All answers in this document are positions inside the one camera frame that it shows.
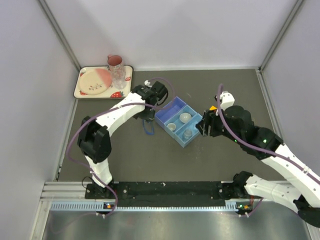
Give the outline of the blue safety glasses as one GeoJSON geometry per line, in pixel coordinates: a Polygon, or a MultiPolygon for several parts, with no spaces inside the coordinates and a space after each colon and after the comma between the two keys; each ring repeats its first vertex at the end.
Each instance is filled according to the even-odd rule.
{"type": "Polygon", "coordinates": [[[155,129],[154,129],[154,125],[153,125],[152,121],[143,120],[142,127],[143,127],[144,132],[147,135],[153,136],[155,134],[155,129]]]}

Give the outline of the white round lid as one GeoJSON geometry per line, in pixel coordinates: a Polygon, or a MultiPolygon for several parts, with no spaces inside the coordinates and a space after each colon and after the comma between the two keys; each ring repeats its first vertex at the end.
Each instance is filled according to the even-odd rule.
{"type": "Polygon", "coordinates": [[[179,116],[179,120],[183,123],[186,124],[192,119],[192,115],[188,112],[184,112],[179,116]]]}

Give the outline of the yellow test tube rack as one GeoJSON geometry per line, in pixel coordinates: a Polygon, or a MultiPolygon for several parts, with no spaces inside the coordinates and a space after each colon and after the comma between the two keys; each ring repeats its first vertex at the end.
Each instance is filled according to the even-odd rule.
{"type": "Polygon", "coordinates": [[[211,106],[209,110],[210,110],[210,111],[215,111],[215,110],[217,110],[217,107],[211,106]]]}

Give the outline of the small white round cap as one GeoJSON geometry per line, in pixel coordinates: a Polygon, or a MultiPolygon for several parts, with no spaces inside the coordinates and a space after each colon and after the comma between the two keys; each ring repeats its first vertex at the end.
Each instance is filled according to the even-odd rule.
{"type": "Polygon", "coordinates": [[[167,127],[168,127],[168,129],[169,129],[170,131],[175,131],[175,130],[176,130],[176,125],[175,125],[174,123],[169,123],[169,124],[167,125],[167,127]]]}

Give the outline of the blue divided storage bin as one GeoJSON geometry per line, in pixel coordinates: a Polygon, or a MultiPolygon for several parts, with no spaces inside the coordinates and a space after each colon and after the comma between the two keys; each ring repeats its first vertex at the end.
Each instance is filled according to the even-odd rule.
{"type": "Polygon", "coordinates": [[[201,119],[202,116],[178,96],[176,96],[163,109],[159,110],[155,114],[156,123],[161,128],[163,128],[183,148],[186,147],[192,140],[194,140],[200,134],[199,130],[196,128],[196,124],[201,119]],[[182,123],[179,119],[179,116],[182,113],[191,114],[191,120],[187,123],[182,123]],[[167,125],[169,123],[174,123],[176,125],[175,131],[171,131],[168,129],[167,125]],[[192,137],[188,140],[183,139],[183,133],[186,129],[192,130],[192,137]]]}

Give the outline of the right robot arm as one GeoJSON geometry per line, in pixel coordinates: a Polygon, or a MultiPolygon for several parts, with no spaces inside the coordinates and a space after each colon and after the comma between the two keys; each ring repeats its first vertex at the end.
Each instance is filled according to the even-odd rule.
{"type": "Polygon", "coordinates": [[[284,187],[242,171],[233,178],[237,197],[252,195],[272,200],[294,211],[306,223],[320,226],[319,175],[299,160],[271,129],[256,126],[249,111],[238,105],[226,110],[212,107],[195,127],[203,136],[229,138],[291,184],[284,187]]]}

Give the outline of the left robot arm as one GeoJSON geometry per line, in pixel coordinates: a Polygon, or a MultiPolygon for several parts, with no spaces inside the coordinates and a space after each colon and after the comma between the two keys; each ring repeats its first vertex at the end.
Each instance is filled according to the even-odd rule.
{"type": "Polygon", "coordinates": [[[169,91],[159,81],[138,85],[109,111],[89,121],[82,120],[77,145],[88,161],[92,180],[97,185],[96,192],[102,198],[109,198],[114,191],[111,184],[108,157],[112,151],[111,136],[130,118],[153,121],[155,107],[163,104],[169,91]]]}

